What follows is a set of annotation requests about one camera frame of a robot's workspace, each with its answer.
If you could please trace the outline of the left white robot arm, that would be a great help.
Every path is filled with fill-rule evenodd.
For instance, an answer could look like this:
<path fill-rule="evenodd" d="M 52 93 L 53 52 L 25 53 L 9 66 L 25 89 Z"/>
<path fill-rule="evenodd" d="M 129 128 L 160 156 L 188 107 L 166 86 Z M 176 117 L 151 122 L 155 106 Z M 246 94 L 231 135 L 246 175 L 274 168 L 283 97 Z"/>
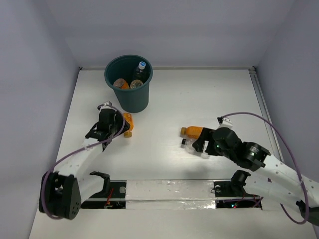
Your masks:
<path fill-rule="evenodd" d="M 117 136 L 133 129 L 129 113 L 113 108 L 99 111 L 98 121 L 84 137 L 82 147 L 57 162 L 42 177 L 39 206 L 52 219 L 74 219 L 81 205 L 92 196 L 109 197 L 111 180 L 107 173 L 90 165 Z"/>

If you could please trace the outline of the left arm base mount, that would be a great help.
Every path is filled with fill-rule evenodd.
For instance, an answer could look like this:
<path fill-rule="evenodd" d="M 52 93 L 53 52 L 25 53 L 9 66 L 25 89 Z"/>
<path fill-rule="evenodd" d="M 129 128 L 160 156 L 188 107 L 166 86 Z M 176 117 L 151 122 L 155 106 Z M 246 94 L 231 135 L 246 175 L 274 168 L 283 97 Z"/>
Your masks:
<path fill-rule="evenodd" d="M 126 208 L 126 180 L 111 180 L 110 176 L 100 172 L 91 175 L 104 179 L 103 188 L 93 194 L 81 204 L 81 209 L 125 209 Z"/>

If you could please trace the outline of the clear bottle black label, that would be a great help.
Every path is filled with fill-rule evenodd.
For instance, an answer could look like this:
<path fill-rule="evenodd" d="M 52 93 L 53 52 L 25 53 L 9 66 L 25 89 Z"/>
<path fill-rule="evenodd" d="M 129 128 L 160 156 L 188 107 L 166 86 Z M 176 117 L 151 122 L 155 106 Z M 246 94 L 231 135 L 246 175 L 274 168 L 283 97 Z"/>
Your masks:
<path fill-rule="evenodd" d="M 203 159 L 208 159 L 210 156 L 204 152 L 197 152 L 192 144 L 195 142 L 195 139 L 186 139 L 183 138 L 181 141 L 181 148 L 185 149 L 185 151 L 189 154 L 199 156 Z"/>

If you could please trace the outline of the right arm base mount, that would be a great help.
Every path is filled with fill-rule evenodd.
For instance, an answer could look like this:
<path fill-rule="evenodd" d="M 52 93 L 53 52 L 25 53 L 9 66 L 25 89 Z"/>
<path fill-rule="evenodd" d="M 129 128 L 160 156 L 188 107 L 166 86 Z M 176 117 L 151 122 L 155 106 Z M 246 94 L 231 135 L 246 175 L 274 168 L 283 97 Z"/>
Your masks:
<path fill-rule="evenodd" d="M 211 193 L 215 195 L 217 208 L 259 208 L 262 209 L 262 197 L 245 191 L 246 179 L 250 173 L 237 170 L 230 180 L 214 181 Z"/>

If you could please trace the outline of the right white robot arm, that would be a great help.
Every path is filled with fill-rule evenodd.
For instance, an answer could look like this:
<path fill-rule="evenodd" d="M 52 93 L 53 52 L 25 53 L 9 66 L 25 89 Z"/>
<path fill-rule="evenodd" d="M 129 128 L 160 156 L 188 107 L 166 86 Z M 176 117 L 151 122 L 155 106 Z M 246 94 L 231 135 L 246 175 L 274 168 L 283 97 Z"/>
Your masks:
<path fill-rule="evenodd" d="M 196 152 L 223 156 L 240 167 L 229 183 L 234 195 L 244 192 L 270 198 L 299 212 L 304 220 L 319 224 L 319 184 L 299 175 L 266 148 L 242 141 L 227 128 L 204 128 L 192 144 Z"/>

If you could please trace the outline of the tall orange label bottle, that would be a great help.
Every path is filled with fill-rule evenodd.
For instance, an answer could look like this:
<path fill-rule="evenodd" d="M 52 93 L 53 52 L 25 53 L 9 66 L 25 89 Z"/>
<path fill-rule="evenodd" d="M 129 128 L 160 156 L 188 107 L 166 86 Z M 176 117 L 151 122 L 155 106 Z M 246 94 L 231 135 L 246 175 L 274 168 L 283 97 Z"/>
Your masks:
<path fill-rule="evenodd" d="M 130 86 L 127 81 L 123 78 L 118 78 L 114 83 L 113 86 L 119 89 L 129 89 Z"/>

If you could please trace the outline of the clear plastic water bottle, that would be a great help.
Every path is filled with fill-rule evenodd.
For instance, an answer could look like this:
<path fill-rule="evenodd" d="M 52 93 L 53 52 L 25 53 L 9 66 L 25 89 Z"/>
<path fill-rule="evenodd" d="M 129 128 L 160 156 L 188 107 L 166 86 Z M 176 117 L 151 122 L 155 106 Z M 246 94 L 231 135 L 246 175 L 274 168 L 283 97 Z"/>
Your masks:
<path fill-rule="evenodd" d="M 139 62 L 138 66 L 133 71 L 132 80 L 146 80 L 146 63 L 144 61 Z"/>

